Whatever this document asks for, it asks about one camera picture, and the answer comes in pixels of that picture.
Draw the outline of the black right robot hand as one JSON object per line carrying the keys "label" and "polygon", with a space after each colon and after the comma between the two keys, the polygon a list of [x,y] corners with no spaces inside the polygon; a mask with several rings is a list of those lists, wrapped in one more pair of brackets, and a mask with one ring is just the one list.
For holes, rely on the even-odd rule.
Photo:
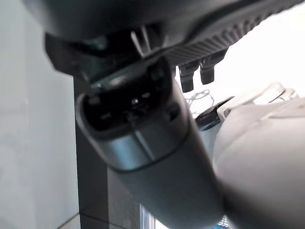
{"label": "black right robot hand", "polygon": [[228,48],[298,0],[25,0],[55,70],[86,88],[79,128],[133,196],[172,229],[211,228],[224,204],[184,91]]}

